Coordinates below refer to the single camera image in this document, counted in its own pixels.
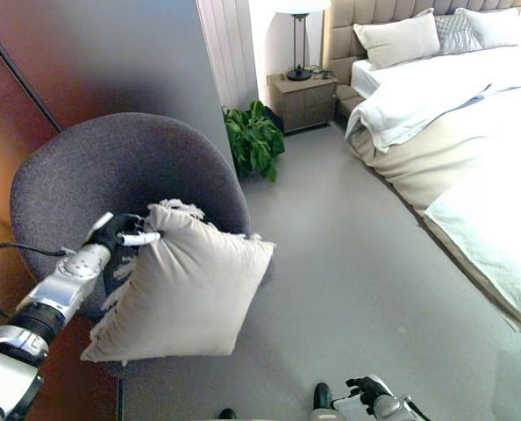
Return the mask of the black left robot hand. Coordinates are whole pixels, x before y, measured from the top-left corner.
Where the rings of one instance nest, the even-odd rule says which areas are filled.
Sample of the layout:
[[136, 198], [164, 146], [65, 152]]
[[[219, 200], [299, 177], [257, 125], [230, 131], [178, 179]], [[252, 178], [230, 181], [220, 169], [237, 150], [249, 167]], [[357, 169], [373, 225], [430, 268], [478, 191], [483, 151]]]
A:
[[144, 231], [144, 222], [139, 215], [106, 212], [93, 224], [83, 244], [104, 246], [113, 256], [120, 247], [136, 249], [159, 240], [159, 232]]

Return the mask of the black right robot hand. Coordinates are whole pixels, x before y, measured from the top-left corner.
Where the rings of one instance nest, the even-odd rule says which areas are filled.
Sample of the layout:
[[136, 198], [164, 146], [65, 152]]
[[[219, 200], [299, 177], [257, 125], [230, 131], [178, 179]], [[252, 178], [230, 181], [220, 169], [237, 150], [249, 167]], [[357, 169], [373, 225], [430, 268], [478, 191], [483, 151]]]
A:
[[352, 402], [355, 397], [358, 397], [360, 404], [365, 407], [366, 413], [373, 416], [375, 414], [374, 406], [376, 400], [380, 396], [394, 395], [386, 383], [374, 374], [347, 379], [345, 384], [350, 389], [350, 393], [347, 397], [332, 401], [331, 407], [334, 410], [341, 411], [342, 407]]

